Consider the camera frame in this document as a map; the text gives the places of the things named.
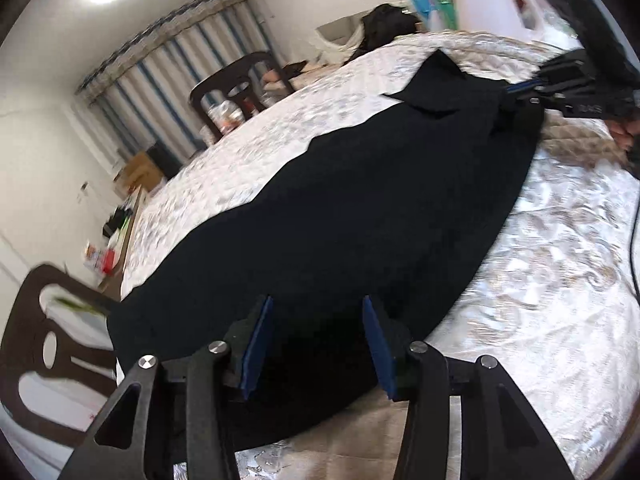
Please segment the right hand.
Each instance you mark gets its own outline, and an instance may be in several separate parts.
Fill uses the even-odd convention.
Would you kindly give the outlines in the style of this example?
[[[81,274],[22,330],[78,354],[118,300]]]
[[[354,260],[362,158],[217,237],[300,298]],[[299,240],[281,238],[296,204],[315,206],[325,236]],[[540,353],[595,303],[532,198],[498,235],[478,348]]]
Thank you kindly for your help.
[[[625,152],[629,152],[634,146],[634,138],[640,133],[640,120],[624,120],[623,122],[608,120],[606,126],[617,146]]]

